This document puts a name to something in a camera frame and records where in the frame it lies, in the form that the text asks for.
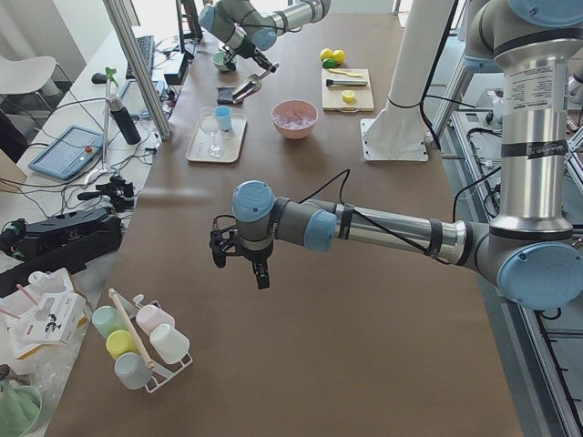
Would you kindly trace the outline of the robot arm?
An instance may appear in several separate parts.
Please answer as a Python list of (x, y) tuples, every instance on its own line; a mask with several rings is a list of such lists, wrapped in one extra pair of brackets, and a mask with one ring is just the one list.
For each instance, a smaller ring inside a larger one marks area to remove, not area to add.
[(277, 67), (264, 55), (285, 33), (323, 20), (331, 3), (321, 0), (298, 1), (289, 7), (264, 15), (250, 1), (216, 1), (199, 13), (199, 24), (223, 44), (224, 60), (232, 68), (236, 56), (252, 59), (265, 71)]
[(333, 239), (353, 239), (471, 269), (532, 310), (571, 302), (582, 291), (582, 257), (561, 197), (568, 60), (581, 46), (579, 1), (471, 4), (465, 61), (497, 66), (504, 75), (501, 193), (490, 223), (444, 223), (315, 197), (294, 202), (252, 180), (233, 192), (233, 225), (211, 233), (215, 264), (223, 267), (227, 257), (242, 256), (264, 289), (275, 240), (325, 251)]

